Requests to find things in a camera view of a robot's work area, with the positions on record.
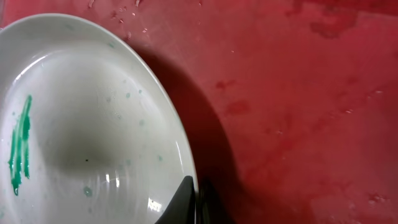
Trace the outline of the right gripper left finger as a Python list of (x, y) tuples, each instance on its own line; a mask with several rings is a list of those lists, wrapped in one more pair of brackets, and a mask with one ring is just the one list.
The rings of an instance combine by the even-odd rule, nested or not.
[(187, 175), (155, 224), (195, 224), (195, 207), (193, 177)]

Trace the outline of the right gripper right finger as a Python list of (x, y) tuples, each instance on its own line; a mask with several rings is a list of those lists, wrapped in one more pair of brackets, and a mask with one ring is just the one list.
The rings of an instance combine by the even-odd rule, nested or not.
[(198, 223), (200, 224), (235, 224), (227, 213), (221, 199), (209, 180), (200, 185), (198, 200)]

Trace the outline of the white round plate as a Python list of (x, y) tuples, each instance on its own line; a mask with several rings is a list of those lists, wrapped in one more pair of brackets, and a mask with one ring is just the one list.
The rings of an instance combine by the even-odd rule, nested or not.
[(1, 30), (2, 223), (158, 223), (183, 179), (194, 198), (180, 118), (125, 42), (66, 14)]

